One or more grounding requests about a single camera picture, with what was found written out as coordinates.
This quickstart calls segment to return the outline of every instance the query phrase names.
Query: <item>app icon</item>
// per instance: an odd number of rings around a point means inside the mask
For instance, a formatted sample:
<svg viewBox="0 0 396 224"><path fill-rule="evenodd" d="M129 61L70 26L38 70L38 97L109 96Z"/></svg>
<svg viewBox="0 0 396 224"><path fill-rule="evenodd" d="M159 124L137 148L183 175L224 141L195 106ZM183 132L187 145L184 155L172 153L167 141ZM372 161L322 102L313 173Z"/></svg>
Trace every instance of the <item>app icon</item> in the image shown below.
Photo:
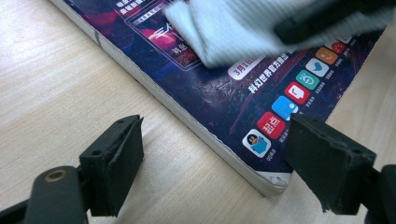
<svg viewBox="0 0 396 224"><path fill-rule="evenodd" d="M285 122L275 116L271 112L266 112L257 122L257 126L261 131L267 134L270 138L278 138L285 129Z"/></svg>
<svg viewBox="0 0 396 224"><path fill-rule="evenodd" d="M264 157L271 147L271 141L255 129L250 130L242 140L242 144L260 158Z"/></svg>
<svg viewBox="0 0 396 224"><path fill-rule="evenodd" d="M341 38L339 38L339 40L341 42L343 42L344 44L348 44L351 39L352 39L352 36L350 36L350 35L345 35L345 36L342 36Z"/></svg>
<svg viewBox="0 0 396 224"><path fill-rule="evenodd" d="M324 77L327 71L329 71L329 65L316 58L311 59L305 67L318 77Z"/></svg>
<svg viewBox="0 0 396 224"><path fill-rule="evenodd" d="M306 70L301 71L296 79L309 90L313 90L319 83L319 79Z"/></svg>
<svg viewBox="0 0 396 224"><path fill-rule="evenodd" d="M340 41L336 41L336 40L325 44L325 46L336 53L342 53L342 52L344 52L344 49L346 49L345 44L341 43Z"/></svg>
<svg viewBox="0 0 396 224"><path fill-rule="evenodd" d="M320 48L316 56L327 64L334 64L335 60L338 58L334 52L326 48Z"/></svg>
<svg viewBox="0 0 396 224"><path fill-rule="evenodd" d="M279 96L272 104L272 109L285 120L290 120L291 113L297 113L298 106L285 96Z"/></svg>
<svg viewBox="0 0 396 224"><path fill-rule="evenodd" d="M285 89L286 95L288 95L297 104L303 104L309 96L309 90L298 84L297 82L291 82Z"/></svg>

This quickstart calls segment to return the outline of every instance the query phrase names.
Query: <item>black plastic arm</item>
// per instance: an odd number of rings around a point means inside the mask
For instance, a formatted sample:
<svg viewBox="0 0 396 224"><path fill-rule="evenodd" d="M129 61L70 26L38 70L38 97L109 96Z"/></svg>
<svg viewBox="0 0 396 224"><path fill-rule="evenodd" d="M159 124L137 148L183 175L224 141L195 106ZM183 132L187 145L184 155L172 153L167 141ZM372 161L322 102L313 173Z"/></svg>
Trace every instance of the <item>black plastic arm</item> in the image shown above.
<svg viewBox="0 0 396 224"><path fill-rule="evenodd" d="M60 166L39 175L31 198L0 212L0 223L88 223L117 216L143 160L142 119L113 123L81 155L78 168Z"/></svg>
<svg viewBox="0 0 396 224"><path fill-rule="evenodd" d="M278 23L274 32L283 43L298 44L355 12L369 14L382 7L394 6L396 0L317 0Z"/></svg>
<svg viewBox="0 0 396 224"><path fill-rule="evenodd" d="M396 223L396 165L379 173L375 153L331 126L293 114L285 160L320 200L323 211L356 215L367 207L368 223Z"/></svg>

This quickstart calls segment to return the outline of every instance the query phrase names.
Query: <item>magazine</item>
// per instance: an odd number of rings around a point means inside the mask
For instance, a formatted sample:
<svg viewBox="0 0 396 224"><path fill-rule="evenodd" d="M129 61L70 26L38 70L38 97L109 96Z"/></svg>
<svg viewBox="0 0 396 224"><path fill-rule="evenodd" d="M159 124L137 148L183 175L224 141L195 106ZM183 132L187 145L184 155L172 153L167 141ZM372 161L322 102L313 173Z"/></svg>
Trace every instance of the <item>magazine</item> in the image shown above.
<svg viewBox="0 0 396 224"><path fill-rule="evenodd" d="M162 14L168 0L51 1L266 196L290 181L290 114L325 121L382 34L208 69Z"/></svg>

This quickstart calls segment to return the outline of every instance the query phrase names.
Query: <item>light wood surface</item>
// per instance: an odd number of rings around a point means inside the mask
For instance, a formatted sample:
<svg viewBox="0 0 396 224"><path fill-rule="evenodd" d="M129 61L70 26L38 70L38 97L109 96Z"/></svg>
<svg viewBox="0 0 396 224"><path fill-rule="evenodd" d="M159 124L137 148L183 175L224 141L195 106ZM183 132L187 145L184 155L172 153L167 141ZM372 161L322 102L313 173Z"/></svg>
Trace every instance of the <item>light wood surface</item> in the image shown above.
<svg viewBox="0 0 396 224"><path fill-rule="evenodd" d="M119 217L91 223L362 223L322 213L294 174L264 198L51 2L0 2L0 210L40 173L78 165L113 121L143 116L145 159ZM381 37L328 123L396 163L396 26Z"/></svg>

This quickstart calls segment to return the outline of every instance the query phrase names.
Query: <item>green app icon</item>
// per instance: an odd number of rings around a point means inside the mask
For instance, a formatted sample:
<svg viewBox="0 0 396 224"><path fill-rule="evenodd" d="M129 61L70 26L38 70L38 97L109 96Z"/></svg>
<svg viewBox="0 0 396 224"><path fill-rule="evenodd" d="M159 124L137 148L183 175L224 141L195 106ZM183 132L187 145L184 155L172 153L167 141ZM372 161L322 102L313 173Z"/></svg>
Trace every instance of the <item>green app icon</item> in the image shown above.
<svg viewBox="0 0 396 224"><path fill-rule="evenodd" d="M301 71L296 79L309 90L313 90L319 83L319 79L317 77L305 70Z"/></svg>

